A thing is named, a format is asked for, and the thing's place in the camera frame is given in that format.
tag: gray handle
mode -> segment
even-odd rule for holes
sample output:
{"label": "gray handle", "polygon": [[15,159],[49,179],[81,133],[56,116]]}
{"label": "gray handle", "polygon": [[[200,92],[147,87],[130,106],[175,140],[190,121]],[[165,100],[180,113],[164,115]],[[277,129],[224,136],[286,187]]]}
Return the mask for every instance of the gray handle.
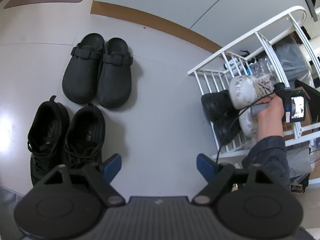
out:
{"label": "gray handle", "polygon": [[250,107],[251,115],[253,117],[257,116],[261,110],[266,109],[269,103],[257,104]]}

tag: brown baseboard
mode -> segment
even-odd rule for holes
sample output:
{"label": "brown baseboard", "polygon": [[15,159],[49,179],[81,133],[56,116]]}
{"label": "brown baseboard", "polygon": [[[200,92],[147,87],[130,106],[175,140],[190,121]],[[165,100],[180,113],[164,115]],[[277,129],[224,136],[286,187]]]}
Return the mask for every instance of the brown baseboard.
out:
{"label": "brown baseboard", "polygon": [[153,29],[171,34],[180,39],[188,41],[212,53],[221,49],[221,46],[219,46],[218,44],[210,41],[209,39],[201,36],[198,33],[195,33],[188,28],[163,19],[159,16],[155,16],[153,14],[149,14],[125,6],[93,1],[91,14],[113,17],[151,27]]}

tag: device screen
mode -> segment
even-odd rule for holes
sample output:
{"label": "device screen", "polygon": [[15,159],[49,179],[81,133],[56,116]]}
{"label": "device screen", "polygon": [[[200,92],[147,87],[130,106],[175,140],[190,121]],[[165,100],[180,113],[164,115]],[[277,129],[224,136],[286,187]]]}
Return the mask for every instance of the device screen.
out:
{"label": "device screen", "polygon": [[292,105],[292,112],[291,112],[292,119],[304,117],[304,98],[303,97],[292,97],[291,105]]}

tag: dark sleeve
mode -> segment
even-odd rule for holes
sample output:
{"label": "dark sleeve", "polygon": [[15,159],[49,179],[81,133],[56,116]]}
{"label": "dark sleeve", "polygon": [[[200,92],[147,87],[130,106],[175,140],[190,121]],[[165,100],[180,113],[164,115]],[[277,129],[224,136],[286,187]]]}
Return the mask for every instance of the dark sleeve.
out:
{"label": "dark sleeve", "polygon": [[257,142],[242,160],[243,168],[259,163],[285,188],[290,190],[290,171],[284,138],[269,136]]}

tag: white tile floor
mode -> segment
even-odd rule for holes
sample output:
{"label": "white tile floor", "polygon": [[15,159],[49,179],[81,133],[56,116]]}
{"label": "white tile floor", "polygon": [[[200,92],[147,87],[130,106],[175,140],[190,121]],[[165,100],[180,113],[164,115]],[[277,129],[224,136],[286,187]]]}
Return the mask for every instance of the white tile floor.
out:
{"label": "white tile floor", "polygon": [[103,160],[123,167],[112,185],[130,195],[187,195],[205,185],[198,153],[216,151],[187,70],[210,53],[176,37],[108,17],[90,15],[92,0],[2,9],[0,2],[0,184],[25,194],[31,187],[27,134],[38,106],[56,94],[70,117],[81,107],[63,94],[61,80],[73,45],[98,32],[121,37],[132,51],[132,94],[116,111],[103,110]]}

